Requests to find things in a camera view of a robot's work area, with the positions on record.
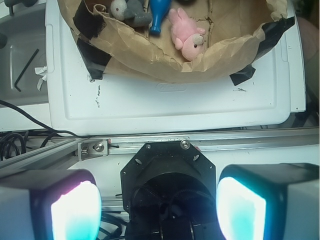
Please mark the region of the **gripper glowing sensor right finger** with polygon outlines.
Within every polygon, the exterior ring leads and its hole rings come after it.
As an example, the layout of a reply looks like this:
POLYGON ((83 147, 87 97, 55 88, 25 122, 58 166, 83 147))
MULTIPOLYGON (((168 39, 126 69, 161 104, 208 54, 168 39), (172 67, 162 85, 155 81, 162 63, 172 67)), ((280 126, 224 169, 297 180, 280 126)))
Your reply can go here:
POLYGON ((318 240, 320 167, 230 164, 220 174, 216 212, 227 240, 318 240))

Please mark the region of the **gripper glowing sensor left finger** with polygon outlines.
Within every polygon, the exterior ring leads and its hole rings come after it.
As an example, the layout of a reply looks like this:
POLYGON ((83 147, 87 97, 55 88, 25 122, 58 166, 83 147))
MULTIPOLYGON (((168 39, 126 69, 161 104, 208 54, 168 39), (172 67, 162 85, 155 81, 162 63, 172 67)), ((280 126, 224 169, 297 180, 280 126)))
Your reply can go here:
POLYGON ((2 240, 94 240, 102 199, 86 169, 1 170, 2 240))

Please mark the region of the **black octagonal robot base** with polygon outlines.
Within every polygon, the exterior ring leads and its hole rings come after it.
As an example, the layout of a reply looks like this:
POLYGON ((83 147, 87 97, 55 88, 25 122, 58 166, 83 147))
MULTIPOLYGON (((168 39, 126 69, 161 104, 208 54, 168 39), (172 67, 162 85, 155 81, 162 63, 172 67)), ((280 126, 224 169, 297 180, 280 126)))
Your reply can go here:
POLYGON ((188 142, 146 143, 120 171, 127 240, 215 240, 216 167, 188 142))

